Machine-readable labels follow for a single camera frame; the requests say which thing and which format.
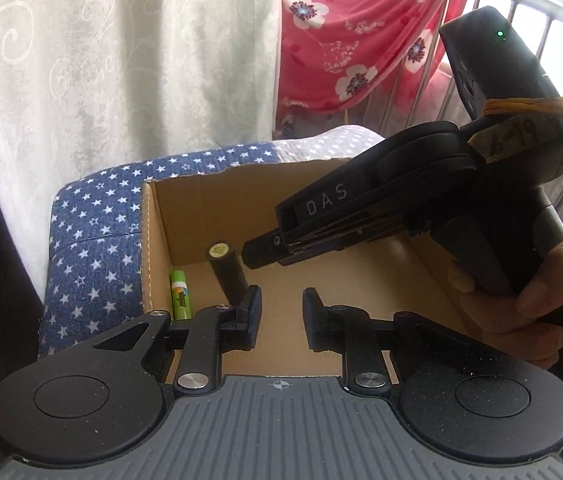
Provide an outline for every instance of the ribbed surface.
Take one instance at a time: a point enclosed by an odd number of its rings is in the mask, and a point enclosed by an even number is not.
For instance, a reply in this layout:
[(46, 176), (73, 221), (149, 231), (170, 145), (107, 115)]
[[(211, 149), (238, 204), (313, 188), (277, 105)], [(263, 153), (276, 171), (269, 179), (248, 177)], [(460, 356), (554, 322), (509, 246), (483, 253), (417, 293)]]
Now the ribbed surface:
[(455, 462), (424, 447), (388, 404), (335, 378), (229, 377), (177, 401), (142, 446), (105, 464), (42, 470), (10, 461), (0, 480), (563, 480), (554, 458), (513, 468)]

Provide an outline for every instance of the green tube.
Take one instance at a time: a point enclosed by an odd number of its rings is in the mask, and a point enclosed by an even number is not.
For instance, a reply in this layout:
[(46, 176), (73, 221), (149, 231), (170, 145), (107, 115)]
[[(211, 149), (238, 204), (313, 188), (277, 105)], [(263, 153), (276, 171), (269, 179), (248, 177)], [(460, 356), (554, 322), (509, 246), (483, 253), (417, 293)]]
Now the green tube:
[(191, 300), (188, 296), (186, 275), (183, 270), (173, 270), (170, 273), (170, 290), (173, 295), (173, 315), (176, 321), (193, 319)]

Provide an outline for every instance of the dark cylindrical tube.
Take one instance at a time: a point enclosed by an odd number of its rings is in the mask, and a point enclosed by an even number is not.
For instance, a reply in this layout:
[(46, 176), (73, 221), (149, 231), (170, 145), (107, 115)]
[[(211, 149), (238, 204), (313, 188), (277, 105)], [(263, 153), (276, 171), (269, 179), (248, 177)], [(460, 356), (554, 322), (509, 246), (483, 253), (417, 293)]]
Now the dark cylindrical tube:
[(213, 272), (231, 305), (239, 305), (248, 289), (237, 253), (228, 242), (218, 242), (206, 251)]

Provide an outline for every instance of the silver screw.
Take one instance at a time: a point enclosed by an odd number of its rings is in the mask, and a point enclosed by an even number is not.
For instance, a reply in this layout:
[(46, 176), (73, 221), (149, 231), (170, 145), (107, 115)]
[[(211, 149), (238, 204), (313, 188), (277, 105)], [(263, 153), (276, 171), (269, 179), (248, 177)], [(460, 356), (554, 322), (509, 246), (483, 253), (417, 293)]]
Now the silver screw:
[(386, 384), (386, 378), (377, 372), (364, 372), (355, 378), (355, 382), (363, 388), (381, 388)]
[(204, 374), (192, 373), (180, 376), (177, 380), (177, 384), (188, 390), (198, 390), (206, 386), (208, 381), (209, 379)]

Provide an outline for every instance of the rubber band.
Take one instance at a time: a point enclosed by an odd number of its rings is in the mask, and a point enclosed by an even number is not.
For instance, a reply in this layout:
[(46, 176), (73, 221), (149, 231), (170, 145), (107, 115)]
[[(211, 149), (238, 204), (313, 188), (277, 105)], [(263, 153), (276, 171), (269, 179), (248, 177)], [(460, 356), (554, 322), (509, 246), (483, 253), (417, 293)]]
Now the rubber band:
[(563, 116), (563, 97), (488, 99), (482, 108), (482, 114), (485, 116), (495, 114), (522, 114), (526, 112), (539, 112), (542, 114)]

